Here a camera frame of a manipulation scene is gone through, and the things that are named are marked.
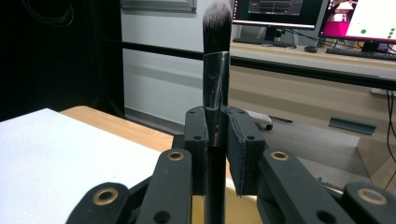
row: monitor stand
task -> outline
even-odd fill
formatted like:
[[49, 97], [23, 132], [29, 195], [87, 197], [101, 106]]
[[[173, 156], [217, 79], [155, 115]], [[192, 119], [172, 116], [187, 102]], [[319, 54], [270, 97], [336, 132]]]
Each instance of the monitor stand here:
[[280, 37], [280, 33], [277, 34], [277, 29], [274, 27], [265, 28], [264, 40], [274, 41], [276, 37]]
[[379, 43], [373, 43], [373, 42], [364, 42], [363, 48], [361, 51], [365, 52], [377, 52], [379, 47]]

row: desk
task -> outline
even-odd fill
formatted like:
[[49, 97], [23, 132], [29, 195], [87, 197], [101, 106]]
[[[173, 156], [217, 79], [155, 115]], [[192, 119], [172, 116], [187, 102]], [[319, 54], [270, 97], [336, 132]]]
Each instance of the desk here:
[[87, 106], [76, 106], [62, 111], [61, 114], [160, 152], [172, 147], [172, 135], [155, 131]]
[[[231, 44], [231, 53], [247, 65], [231, 67], [230, 105], [359, 136], [358, 150], [373, 183], [394, 188], [395, 178], [388, 185], [396, 165], [385, 145], [387, 98], [372, 94], [369, 87], [383, 85], [395, 90], [395, 62], [331, 55], [324, 49], [308, 53], [302, 47], [236, 43]], [[335, 129], [329, 127], [331, 117], [372, 123], [377, 128], [373, 135]], [[395, 148], [395, 139], [390, 144]]]
[[231, 64], [265, 71], [396, 90], [396, 62], [231, 43]]
[[[98, 184], [130, 188], [152, 175], [159, 153], [150, 148], [164, 151], [173, 139], [86, 106], [6, 120], [0, 133], [0, 220], [7, 224], [65, 223]], [[254, 200], [226, 192], [226, 215], [237, 214], [228, 223], [259, 223]], [[193, 197], [193, 204], [194, 223], [203, 223], [202, 197]]]

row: wooden table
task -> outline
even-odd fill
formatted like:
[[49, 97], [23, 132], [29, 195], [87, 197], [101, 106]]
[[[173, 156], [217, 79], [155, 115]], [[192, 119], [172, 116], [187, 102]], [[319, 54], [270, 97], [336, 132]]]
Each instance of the wooden table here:
[[[160, 152], [172, 147], [173, 136], [170, 134], [150, 129], [126, 119], [117, 118], [87, 106], [72, 107], [62, 111], [61, 114]], [[232, 179], [228, 161], [226, 177]]]

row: monitor screen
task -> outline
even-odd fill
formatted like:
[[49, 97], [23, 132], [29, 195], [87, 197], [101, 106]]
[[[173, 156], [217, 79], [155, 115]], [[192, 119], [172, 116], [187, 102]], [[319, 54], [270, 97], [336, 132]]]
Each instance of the monitor screen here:
[[234, 0], [233, 23], [314, 30], [322, 0]]
[[395, 0], [327, 0], [320, 37], [396, 44]]

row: floor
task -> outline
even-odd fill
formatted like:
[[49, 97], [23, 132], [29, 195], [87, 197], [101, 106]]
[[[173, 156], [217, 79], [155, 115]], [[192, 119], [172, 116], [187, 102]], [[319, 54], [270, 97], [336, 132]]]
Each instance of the floor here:
[[271, 131], [262, 131], [268, 146], [292, 152], [315, 178], [339, 189], [371, 183], [356, 149], [359, 137], [280, 119], [273, 123]]

